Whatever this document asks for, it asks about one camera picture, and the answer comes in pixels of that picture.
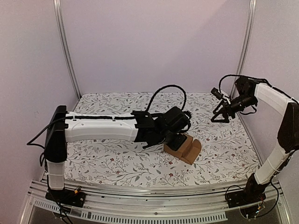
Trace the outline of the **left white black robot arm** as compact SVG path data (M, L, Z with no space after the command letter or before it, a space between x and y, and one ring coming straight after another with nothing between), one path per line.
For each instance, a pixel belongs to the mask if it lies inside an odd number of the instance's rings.
M56 108L50 123L27 145L46 134L43 156L48 173L48 189L60 203L69 199L64 188L64 164L67 144L81 140L127 140L144 143L144 149L166 144L177 151L186 141L191 127L191 113L173 107L165 113L132 111L120 115L87 115L69 112L65 105Z

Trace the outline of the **brown cardboard box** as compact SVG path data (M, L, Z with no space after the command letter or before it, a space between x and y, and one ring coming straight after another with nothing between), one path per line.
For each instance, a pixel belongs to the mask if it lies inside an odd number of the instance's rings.
M201 142L188 134L178 134L164 144L164 151L181 161L192 165L202 150Z

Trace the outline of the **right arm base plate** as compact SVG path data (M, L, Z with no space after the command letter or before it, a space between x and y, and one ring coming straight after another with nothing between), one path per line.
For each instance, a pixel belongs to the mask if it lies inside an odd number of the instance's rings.
M246 195L244 190L237 190L225 193L225 200L227 201L229 208L240 207L251 203L257 203L264 201L265 199L266 195L264 193L255 196Z

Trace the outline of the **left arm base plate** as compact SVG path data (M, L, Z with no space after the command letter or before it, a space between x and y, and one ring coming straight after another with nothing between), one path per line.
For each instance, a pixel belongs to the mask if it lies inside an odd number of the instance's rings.
M75 190L52 190L48 188L45 198L57 203L83 208L86 199L86 193L82 192L80 187L76 188Z

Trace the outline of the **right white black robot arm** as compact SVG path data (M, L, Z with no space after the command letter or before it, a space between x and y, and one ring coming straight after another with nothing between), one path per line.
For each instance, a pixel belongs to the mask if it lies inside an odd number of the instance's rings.
M226 96L220 86L211 90L211 93L220 101L213 110L211 122L229 123L235 118L236 113L243 112L248 107L256 108L260 101L266 103L281 117L276 143L271 154L248 178L245 190L242 192L242 200L245 203L252 203L299 149L299 102L271 85L265 78L244 75L235 77L237 97Z

